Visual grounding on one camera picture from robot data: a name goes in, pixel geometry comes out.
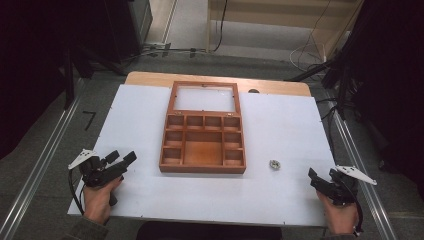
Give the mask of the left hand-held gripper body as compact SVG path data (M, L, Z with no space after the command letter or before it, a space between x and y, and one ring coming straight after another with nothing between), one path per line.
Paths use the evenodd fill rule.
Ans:
M129 167L123 165L123 160L118 163L112 162L108 164L104 158L100 158L93 150L83 149L76 159L68 165L68 182L77 206L81 206L82 203L77 198L72 184L72 171L74 168L79 169L86 186L96 188L105 186L117 177L123 178L122 174Z

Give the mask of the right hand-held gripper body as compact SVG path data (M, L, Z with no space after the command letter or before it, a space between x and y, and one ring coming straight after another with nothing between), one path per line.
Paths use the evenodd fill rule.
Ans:
M377 181L371 179L365 173L354 166L336 165L329 172L331 182L322 179L318 184L312 184L317 191L321 192L333 201L334 205L342 206L354 203L358 193L358 181L376 185Z

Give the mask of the wooden compartment box with lid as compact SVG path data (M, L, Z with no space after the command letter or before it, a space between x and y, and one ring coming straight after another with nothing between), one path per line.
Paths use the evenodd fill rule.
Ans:
M242 174L247 167L235 83L173 83L159 168L170 173Z

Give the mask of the person's left hand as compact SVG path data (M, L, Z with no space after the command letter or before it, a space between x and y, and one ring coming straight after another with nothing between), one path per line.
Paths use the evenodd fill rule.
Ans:
M121 184L122 177L117 177L104 187L85 187L83 190L85 210L83 216L95 223L104 225L111 212L110 194Z

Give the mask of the person's right hand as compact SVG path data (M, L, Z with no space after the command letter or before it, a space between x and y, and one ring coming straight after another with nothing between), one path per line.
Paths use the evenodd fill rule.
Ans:
M317 196L323 204L324 216L331 235L352 235L359 218L357 206L355 204L333 205L330 199L319 191Z

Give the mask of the white board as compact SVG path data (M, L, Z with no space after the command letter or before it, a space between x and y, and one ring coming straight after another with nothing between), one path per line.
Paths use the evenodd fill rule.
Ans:
M143 220L322 226L308 171L327 177L334 160L312 97L240 96L247 168L242 175L163 173L158 162L167 87L119 87L94 147L100 156L134 151L112 213ZM281 167L272 169L270 160Z

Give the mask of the wooden table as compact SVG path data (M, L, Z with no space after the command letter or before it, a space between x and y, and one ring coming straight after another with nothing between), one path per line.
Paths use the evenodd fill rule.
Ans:
M174 81L236 83L240 92L248 92L251 89L255 89L261 94L311 96L308 85L302 82L255 80L234 77L133 71L128 74L125 83L127 85L171 87Z

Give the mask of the black metal stand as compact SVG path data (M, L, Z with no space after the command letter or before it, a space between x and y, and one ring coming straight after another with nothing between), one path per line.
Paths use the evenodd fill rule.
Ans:
M318 73L324 74L321 79L324 89L336 89L336 96L332 98L335 103L333 109L342 120L345 120L345 111L355 108L351 98L358 90L358 86L352 78L350 66L338 57L334 57L324 63L313 64L305 72L290 78L289 82L301 82Z

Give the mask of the person's dark clothing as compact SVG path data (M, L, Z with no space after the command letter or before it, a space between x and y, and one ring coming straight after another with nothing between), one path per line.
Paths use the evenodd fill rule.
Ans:
M282 240L279 227L149 221L136 240Z

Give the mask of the dark curtain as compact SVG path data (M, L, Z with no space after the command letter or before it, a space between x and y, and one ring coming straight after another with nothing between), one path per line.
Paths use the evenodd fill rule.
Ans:
M0 0L0 159L91 61L122 74L111 21L128 0Z
M424 200L424 0L364 0L346 46L353 102Z

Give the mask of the power strip with plugs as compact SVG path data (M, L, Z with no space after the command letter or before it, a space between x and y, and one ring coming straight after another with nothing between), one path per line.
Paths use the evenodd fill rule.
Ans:
M151 57L167 57L171 53L183 53L188 54L190 57L194 57L198 49L196 48L172 48L170 43L166 44L147 44L143 47L141 55Z

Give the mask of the dark cabinet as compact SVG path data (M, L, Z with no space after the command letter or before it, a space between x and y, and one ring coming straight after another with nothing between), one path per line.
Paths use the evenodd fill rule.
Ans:
M108 0L116 60L141 54L153 21L149 0Z

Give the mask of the light wooden shelf unit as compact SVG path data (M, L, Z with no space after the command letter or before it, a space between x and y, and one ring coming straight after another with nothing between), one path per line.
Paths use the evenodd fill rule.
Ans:
M329 60L355 25L364 0L207 0L206 49L211 21L224 19L265 25L309 28L322 60Z

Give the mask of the metal floor rail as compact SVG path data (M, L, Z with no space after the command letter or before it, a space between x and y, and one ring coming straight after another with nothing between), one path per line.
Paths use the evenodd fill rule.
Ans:
M76 83L76 95L67 110L61 112L53 132L50 134L37 162L27 178L24 186L15 198L5 221L0 227L0 240L12 240L13 236L24 217L31 200L33 199L41 180L59 146L67 127L79 105L81 94L86 88L87 80L80 78Z
M367 174L368 171L364 165L363 158L358 151L357 145L351 135L348 124L337 113L336 103L334 101L329 101L327 105L329 108L333 108L333 119L335 126L347 151L349 163ZM394 228L389 220L388 214L381 202L380 197L378 196L376 187L369 183L363 182L361 182L359 186L363 198L366 201L367 209L370 211L381 240L398 240Z

